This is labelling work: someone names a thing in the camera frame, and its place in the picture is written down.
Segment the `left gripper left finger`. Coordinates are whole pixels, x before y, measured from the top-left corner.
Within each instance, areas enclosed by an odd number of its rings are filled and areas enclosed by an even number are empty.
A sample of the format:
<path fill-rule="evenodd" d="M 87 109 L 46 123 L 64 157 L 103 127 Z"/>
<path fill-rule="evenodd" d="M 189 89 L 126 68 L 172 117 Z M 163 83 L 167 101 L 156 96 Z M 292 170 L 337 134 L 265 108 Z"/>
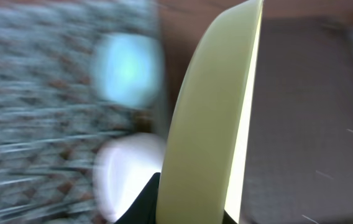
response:
<path fill-rule="evenodd" d="M 154 173 L 127 212 L 114 224 L 156 224 L 159 182 L 160 173 Z"/>

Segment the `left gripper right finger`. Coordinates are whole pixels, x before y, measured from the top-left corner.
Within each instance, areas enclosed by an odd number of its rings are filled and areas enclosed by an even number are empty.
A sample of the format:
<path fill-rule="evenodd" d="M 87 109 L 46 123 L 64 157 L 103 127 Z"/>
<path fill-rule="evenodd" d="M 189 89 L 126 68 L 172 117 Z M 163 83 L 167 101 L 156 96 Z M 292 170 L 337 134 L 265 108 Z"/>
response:
<path fill-rule="evenodd" d="M 237 222 L 226 211 L 224 211 L 222 224 L 237 224 Z"/>

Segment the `white shallow bowl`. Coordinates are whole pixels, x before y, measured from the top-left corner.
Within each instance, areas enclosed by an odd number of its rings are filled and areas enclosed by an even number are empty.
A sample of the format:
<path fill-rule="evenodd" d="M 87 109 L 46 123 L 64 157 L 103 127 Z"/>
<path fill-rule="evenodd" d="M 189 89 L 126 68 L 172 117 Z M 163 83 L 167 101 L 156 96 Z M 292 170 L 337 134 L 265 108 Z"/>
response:
<path fill-rule="evenodd" d="M 94 160 L 93 185 L 102 216 L 118 221 L 150 178 L 162 170 L 165 141 L 155 134 L 137 133 L 108 141 Z"/>

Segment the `yellow round plate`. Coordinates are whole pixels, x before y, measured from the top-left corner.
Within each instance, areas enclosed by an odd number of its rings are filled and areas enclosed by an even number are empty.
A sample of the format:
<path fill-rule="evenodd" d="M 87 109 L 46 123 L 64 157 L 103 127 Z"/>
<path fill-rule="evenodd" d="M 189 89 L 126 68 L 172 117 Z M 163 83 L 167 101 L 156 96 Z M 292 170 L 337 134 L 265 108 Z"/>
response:
<path fill-rule="evenodd" d="M 221 13 L 202 36 L 173 112 L 155 220 L 240 220 L 263 1 Z"/>

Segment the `light blue bowl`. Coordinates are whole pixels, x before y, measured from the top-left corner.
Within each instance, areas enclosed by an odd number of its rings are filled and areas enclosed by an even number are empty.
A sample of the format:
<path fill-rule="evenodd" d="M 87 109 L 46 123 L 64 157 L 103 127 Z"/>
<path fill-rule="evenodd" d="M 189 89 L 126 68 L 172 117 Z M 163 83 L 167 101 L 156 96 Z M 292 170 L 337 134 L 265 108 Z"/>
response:
<path fill-rule="evenodd" d="M 155 101 L 164 70 L 159 40 L 118 32 L 105 35 L 96 45 L 90 75 L 102 100 L 139 110 Z"/>

